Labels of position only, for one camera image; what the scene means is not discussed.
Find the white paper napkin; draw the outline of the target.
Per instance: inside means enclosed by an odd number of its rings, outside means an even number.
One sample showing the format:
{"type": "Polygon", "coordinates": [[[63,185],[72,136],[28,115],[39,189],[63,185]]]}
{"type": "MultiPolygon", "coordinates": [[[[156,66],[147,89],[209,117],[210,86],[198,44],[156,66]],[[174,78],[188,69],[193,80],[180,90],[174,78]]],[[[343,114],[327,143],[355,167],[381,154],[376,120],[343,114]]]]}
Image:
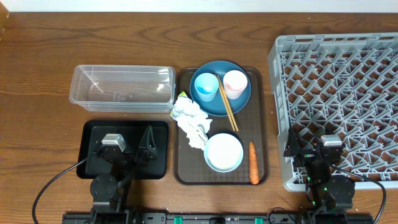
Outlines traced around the white paper napkin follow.
{"type": "Polygon", "coordinates": [[[170,116],[177,122],[178,127],[187,134],[188,144],[192,148],[204,151],[205,144],[208,141],[207,133],[213,120],[199,107],[198,103],[189,97],[177,97],[170,116]]]}

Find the light blue bowl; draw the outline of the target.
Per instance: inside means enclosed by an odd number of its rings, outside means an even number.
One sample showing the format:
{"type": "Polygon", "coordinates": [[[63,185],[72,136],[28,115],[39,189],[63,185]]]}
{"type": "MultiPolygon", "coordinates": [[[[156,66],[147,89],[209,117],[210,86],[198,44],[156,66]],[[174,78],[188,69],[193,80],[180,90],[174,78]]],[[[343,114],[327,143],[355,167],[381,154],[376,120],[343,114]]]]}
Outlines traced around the light blue bowl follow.
{"type": "Polygon", "coordinates": [[[207,141],[204,158],[208,166],[216,172],[231,172],[243,161],[243,145],[232,134],[219,133],[207,141]]]}

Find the yellow foil snack wrapper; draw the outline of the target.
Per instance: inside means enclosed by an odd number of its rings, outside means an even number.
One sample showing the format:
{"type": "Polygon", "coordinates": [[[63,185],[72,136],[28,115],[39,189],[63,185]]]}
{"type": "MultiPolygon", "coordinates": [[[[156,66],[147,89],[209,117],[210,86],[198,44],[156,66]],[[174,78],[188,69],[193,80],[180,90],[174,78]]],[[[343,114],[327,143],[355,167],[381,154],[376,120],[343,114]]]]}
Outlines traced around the yellow foil snack wrapper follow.
{"type": "Polygon", "coordinates": [[[182,92],[178,95],[178,98],[188,98],[188,96],[187,96],[187,94],[186,94],[184,91],[182,91],[182,92]]]}

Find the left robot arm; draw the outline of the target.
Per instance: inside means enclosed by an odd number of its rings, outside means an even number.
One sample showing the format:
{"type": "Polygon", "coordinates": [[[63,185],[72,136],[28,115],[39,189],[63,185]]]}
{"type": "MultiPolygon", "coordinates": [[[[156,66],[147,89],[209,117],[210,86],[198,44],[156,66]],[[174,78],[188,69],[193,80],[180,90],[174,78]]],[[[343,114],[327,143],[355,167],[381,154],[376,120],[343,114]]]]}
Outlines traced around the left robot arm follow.
{"type": "Polygon", "coordinates": [[[112,164],[111,172],[95,177],[90,185],[93,210],[116,213],[121,209],[123,196],[119,189],[130,183],[140,166],[158,158],[152,126],[147,126],[139,145],[127,146],[121,134],[107,134],[95,151],[97,157],[112,164]]]}

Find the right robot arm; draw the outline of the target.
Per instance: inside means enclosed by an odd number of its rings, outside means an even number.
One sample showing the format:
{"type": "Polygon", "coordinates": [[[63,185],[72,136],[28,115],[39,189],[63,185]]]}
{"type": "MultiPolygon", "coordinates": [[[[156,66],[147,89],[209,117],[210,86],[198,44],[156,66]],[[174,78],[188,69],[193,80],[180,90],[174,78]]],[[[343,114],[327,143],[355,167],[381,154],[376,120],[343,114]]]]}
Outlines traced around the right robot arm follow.
{"type": "Polygon", "coordinates": [[[331,166],[340,161],[343,146],[338,135],[324,134],[306,149],[299,145],[294,130],[289,129],[284,157],[291,157],[295,167],[305,169],[306,191],[314,204],[314,214],[343,213],[353,206],[354,181],[343,175],[331,174],[331,166]]]}

